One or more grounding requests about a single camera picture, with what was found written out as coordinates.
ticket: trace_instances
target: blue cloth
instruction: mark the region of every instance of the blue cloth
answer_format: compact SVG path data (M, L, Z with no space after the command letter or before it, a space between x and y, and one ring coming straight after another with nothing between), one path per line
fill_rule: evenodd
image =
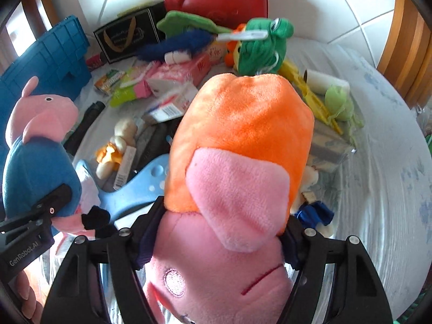
M173 51L189 51L192 55L203 50L214 40L208 31L193 29L165 39L159 44L145 45L137 50L138 59L165 62L165 54Z
M333 220L334 213L323 202L316 201L310 205L303 203L294 216L304 228L316 229L318 223L324 226L329 225Z
M29 212L41 198L61 184L72 189L72 200L56 217L75 213L81 198L81 182L68 153L60 143L36 137L25 145L19 137L10 149L3 174L3 203L7 218ZM52 227L53 235L58 230Z

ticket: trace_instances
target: finger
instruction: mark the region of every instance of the finger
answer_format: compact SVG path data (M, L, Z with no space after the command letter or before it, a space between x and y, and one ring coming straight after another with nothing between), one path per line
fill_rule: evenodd
M36 302L36 310L32 317L32 322L34 324L40 324L43 310L44 310L43 306L39 302Z
M29 292L30 292L30 283L29 283L29 278L24 272L18 273L18 275L16 276L15 284L16 284L16 290L18 294L24 300L28 300Z
M36 310L36 295L32 288L30 288L29 299L24 301L21 307L22 314L27 319L32 319L33 314Z

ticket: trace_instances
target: white bed sheet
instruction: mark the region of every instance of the white bed sheet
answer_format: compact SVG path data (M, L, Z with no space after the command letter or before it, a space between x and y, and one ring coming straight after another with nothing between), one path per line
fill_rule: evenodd
M317 196L334 212L337 239L357 235L364 243L383 282L394 318L418 296L432 260L432 160L408 107L387 80L358 53L337 45L292 38L287 57L300 71L306 68L346 79L364 116L356 132L358 151L333 174L321 174ZM130 60L104 66L76 100L80 111L102 98L92 84L108 68L127 69ZM211 75L228 71L224 66ZM118 109L107 108L89 129L74 163L92 160L112 135L117 120L143 110L139 100ZM144 272L139 273L141 281ZM327 269L315 323L323 321L332 272ZM113 323L122 323L112 287L107 303ZM167 321L174 322L168 313Z

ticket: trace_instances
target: peppa pig plush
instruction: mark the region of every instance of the peppa pig plush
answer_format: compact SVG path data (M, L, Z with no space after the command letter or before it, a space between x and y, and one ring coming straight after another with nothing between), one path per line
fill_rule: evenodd
M51 219L53 235L63 231L94 236L94 229L108 224L109 213L80 203L81 182L61 145L78 118L78 109L67 97L31 96L37 85L37 77L27 82L6 127L10 148L3 174L6 218L30 211L41 198L67 184L72 199Z
M144 293L184 323L275 324L292 282L284 231L314 116L278 75L218 75L174 137Z

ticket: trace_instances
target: blue plush toy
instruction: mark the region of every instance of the blue plush toy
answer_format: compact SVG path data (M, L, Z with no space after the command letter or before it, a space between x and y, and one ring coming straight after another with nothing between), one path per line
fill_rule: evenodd
M210 45L214 36L208 31L193 29L173 36L159 44L145 45L137 51L143 61L165 61L165 54L173 51L189 51L192 56Z
M66 184L72 189L72 200L51 218L53 235L64 231L94 236L94 229L109 223L109 212L96 206L86 211L81 208L81 182L60 144L76 122L78 109L67 97L31 96L37 84L37 77L29 80L6 127L10 147L3 173L6 218L29 212Z

